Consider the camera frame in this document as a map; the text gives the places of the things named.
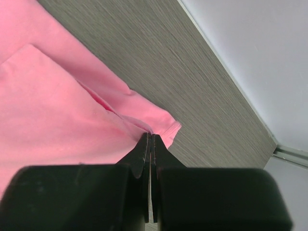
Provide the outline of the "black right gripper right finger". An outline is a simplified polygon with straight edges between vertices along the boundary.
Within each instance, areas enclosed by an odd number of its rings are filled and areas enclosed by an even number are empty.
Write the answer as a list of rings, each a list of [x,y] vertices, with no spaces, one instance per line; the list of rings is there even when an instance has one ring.
[[[186,167],[151,140],[153,219],[161,231],[289,231],[274,178],[259,168]]]

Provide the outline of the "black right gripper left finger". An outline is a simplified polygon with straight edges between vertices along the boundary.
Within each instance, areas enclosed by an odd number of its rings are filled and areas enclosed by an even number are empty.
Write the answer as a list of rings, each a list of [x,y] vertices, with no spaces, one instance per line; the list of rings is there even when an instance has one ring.
[[[151,135],[115,164],[26,166],[0,203],[3,231],[142,231],[149,221]]]

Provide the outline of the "light pink t shirt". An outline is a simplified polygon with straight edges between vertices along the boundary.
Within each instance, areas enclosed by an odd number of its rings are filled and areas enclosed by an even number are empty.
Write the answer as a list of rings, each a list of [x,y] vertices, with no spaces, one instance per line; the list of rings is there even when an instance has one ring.
[[[0,190],[29,165],[112,164],[181,125],[131,90],[35,0],[0,3]]]

